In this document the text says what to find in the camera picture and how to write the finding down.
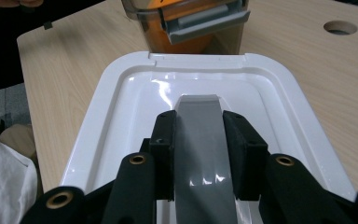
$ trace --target dark clothing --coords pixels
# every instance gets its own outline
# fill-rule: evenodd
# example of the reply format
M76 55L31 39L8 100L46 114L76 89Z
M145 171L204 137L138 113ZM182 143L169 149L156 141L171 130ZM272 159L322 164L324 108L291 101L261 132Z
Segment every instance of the dark clothing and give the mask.
M21 7L0 8L0 90L23 82L17 37L102 1L45 0L33 12Z

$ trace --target light wood tabletop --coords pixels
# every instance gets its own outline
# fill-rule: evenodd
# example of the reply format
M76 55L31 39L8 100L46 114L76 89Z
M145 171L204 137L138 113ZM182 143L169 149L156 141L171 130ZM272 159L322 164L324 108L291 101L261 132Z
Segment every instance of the light wood tabletop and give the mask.
M248 8L240 54L265 55L294 74L358 190L358 7L250 0ZM147 50L138 21L127 18L120 0L52 24L18 38L44 191L60 184L103 70L120 56Z

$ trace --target white cloth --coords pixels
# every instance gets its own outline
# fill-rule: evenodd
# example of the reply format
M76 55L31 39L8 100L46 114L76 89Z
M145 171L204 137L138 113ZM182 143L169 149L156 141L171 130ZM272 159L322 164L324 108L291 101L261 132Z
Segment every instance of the white cloth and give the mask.
M0 224L20 223L34 204L36 192L33 162L0 143Z

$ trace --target white storage box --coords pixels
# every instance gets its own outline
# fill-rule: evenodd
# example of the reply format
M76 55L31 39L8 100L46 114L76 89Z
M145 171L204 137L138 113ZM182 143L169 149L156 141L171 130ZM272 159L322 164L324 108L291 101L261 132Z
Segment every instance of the white storage box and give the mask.
M61 184L89 193L116 178L156 116L181 95L216 94L223 110L245 116L268 143L304 163L319 183L353 201L356 193L293 75L256 54L125 55L104 70ZM236 201L239 223L262 223L258 202ZM158 201L158 223L176 223L174 203Z

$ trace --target orange container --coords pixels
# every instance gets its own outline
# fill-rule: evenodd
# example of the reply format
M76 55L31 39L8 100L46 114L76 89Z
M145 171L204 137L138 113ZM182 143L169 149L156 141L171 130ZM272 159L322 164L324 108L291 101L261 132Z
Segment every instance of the orange container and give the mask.
M247 1L122 0L154 53L238 54Z

